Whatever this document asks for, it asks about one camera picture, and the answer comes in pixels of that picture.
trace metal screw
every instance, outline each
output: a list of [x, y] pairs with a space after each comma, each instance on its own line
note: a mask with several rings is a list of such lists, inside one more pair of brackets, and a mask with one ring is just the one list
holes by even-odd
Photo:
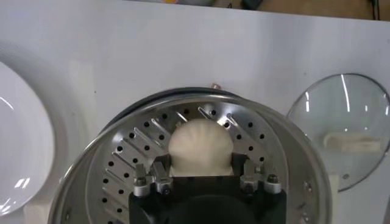
[[137, 179], [135, 180], [135, 183], [136, 183], [137, 185], [139, 185], [139, 186], [145, 185], [145, 184], [146, 184], [146, 178], [145, 178], [145, 177], [137, 178]]
[[270, 175], [268, 175], [267, 181], [270, 183], [276, 184], [279, 182], [278, 176], [276, 176], [275, 174], [270, 174]]
[[163, 194], [164, 195], [168, 195], [169, 193], [171, 193], [171, 189], [168, 186], [165, 186], [163, 188]]
[[308, 191], [308, 192], [312, 192], [313, 191], [313, 189], [311, 188], [311, 184], [309, 182], [304, 181], [303, 182], [303, 186], [304, 186], [306, 191]]

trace metal pot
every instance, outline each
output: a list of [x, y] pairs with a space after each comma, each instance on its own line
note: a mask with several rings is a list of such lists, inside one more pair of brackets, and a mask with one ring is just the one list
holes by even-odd
[[167, 154], [178, 125], [201, 117], [223, 125], [234, 151], [261, 167], [262, 176], [278, 176], [287, 194], [286, 223], [330, 223], [328, 176], [304, 134], [268, 107], [209, 88], [154, 94], [116, 116], [67, 171], [48, 222], [128, 223], [135, 165], [150, 167]]

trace bolt head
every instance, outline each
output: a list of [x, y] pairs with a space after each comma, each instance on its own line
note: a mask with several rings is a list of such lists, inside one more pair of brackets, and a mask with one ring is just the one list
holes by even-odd
[[163, 188], [163, 195], [168, 195], [171, 193], [171, 189], [167, 186]]
[[276, 176], [275, 174], [270, 174], [268, 175], [267, 181], [274, 184], [278, 183], [279, 182], [278, 176]]

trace perforated metal plate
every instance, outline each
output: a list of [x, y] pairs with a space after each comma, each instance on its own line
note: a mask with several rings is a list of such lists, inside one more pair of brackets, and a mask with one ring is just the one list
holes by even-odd
[[233, 139], [234, 152], [247, 154], [266, 172], [276, 173], [286, 186], [282, 147], [258, 113], [223, 102], [167, 103], [128, 117], [101, 144], [87, 180], [93, 223], [128, 223], [127, 201], [133, 188], [135, 164], [150, 167], [156, 156], [168, 152], [168, 142], [176, 127], [198, 118], [211, 119], [225, 127]]

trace steamed bun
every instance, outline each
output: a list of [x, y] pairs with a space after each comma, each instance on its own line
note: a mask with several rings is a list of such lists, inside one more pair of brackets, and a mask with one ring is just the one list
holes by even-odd
[[215, 121], [194, 119], [169, 140], [171, 175], [177, 177], [232, 175], [233, 141]]

